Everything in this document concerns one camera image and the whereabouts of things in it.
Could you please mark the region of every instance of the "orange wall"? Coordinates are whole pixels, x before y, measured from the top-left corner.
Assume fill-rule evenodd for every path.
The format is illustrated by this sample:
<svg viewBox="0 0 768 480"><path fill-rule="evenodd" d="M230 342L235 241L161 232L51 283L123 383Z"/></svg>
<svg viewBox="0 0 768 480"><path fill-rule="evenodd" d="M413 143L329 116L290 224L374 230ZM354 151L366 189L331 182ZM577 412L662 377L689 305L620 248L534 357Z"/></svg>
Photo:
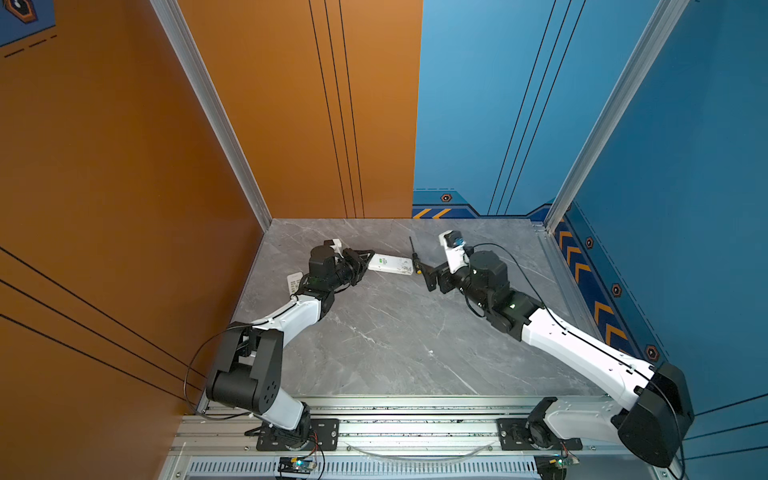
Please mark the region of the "orange wall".
<svg viewBox="0 0 768 480"><path fill-rule="evenodd" d="M410 217L421 2L180 4L274 217Z"/></svg>
<svg viewBox="0 0 768 480"><path fill-rule="evenodd" d="M0 247L188 361L228 322L260 228L149 2L55 7L0 51ZM0 318L0 477L155 478L185 367L2 251L0 280L170 373L0 283L0 314L168 391Z"/></svg>

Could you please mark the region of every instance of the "white box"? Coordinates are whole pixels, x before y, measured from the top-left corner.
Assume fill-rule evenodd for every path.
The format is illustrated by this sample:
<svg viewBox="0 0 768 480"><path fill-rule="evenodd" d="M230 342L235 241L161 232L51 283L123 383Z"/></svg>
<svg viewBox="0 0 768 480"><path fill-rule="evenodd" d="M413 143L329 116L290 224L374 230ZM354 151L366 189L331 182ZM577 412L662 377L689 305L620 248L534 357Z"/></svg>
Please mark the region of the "white box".
<svg viewBox="0 0 768 480"><path fill-rule="evenodd" d="M413 262L409 258L379 255L377 253L371 258L370 263L368 263L368 270L399 273L400 275L412 275Z"/></svg>

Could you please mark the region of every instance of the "black mounting plate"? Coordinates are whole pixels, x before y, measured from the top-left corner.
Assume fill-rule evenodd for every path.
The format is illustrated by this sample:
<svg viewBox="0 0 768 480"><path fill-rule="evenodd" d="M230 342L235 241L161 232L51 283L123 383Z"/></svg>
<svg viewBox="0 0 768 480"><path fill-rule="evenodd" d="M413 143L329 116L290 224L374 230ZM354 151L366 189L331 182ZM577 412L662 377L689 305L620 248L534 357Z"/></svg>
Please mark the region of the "black mounting plate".
<svg viewBox="0 0 768 480"><path fill-rule="evenodd" d="M310 419L310 435L317 434L317 442L324 452L336 450L339 444L339 419ZM314 440L307 442L301 450L291 450L285 443L274 437L273 429L262 429L256 450L259 452L311 452Z"/></svg>
<svg viewBox="0 0 768 480"><path fill-rule="evenodd" d="M528 429L525 428L526 419L496 419L496 428L498 429L498 440L502 444L502 450L538 450L539 452L547 452L548 450L541 450L534 447L531 443ZM568 450L581 450L584 446L581 444L581 439L568 439L562 440L565 444L565 448ZM552 452L558 452L559 447L553 447Z"/></svg>

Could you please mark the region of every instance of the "aluminum frame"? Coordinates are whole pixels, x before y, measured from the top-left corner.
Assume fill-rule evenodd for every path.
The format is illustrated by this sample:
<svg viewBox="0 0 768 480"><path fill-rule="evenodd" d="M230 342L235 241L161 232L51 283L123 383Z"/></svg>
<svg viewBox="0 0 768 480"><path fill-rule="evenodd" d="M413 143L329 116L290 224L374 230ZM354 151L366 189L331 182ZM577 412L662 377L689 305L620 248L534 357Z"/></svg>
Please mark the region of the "aluminum frame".
<svg viewBox="0 0 768 480"><path fill-rule="evenodd" d="M326 452L330 462L360 462L367 459L357 449L383 455L444 457L465 455L482 450L472 460L480 462L514 462L543 452L503 451L498 441L496 419L525 418L541 400L537 396L341 396L297 397L306 402L315 418L338 418L339 448ZM582 396L563 399L584 399ZM240 412L216 402L209 405L211 415ZM214 457L222 462L260 462L275 459L275 452L256 450L257 437L243 432L260 424L258 419L236 419L211 422L195 415L184 416L166 459L160 478L186 478L190 466L201 457ZM584 440L580 458L616 456L634 457L622 445ZM679 473L679 465L673 466ZM648 478L667 480L666 469L648 467ZM237 475L236 472L225 476ZM344 475L346 478L358 478ZM403 478L396 472L382 472L378 477ZM465 478L477 475L464 475Z"/></svg>
<svg viewBox="0 0 768 480"><path fill-rule="evenodd" d="M544 256L547 257L549 267L554 274L555 282L563 294L568 312L571 314L571 322L583 332L596 339L602 339L600 330L594 322L589 307L578 289L576 280L568 269L568 264L560 252L557 241L544 230L543 226L534 226L534 229L541 244L541 249L544 251Z"/></svg>
<svg viewBox="0 0 768 480"><path fill-rule="evenodd" d="M689 0L660 0L544 220L554 233Z"/></svg>
<svg viewBox="0 0 768 480"><path fill-rule="evenodd" d="M150 0L150 3L160 20L160 24L163 25L165 35L174 48L184 73L187 74L200 106L208 117L208 122L219 140L221 149L230 162L232 171L240 183L240 188L243 189L248 204L253 210L253 215L259 221L261 230L266 232L272 223L270 209L266 206L266 201L264 201L256 178L253 176L243 148L237 140L237 135L227 112L224 110L219 94L216 92L214 82L208 74L203 57L197 50L192 32L184 20L178 2L176 0Z"/></svg>

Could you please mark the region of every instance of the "screwdriver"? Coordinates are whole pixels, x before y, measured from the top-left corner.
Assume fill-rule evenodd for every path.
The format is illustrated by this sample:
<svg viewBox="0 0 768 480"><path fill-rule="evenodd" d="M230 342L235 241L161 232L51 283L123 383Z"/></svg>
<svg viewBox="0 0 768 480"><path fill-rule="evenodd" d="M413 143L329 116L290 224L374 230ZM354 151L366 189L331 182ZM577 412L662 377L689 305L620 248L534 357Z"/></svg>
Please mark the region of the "screwdriver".
<svg viewBox="0 0 768 480"><path fill-rule="evenodd" d="M413 255L411 255L411 258L413 258L413 269L416 270L416 273L418 275L422 274L422 261L419 260L419 254L416 253L416 249L413 248L413 239L411 237L408 237L408 240L411 240L411 250L413 251Z"/></svg>

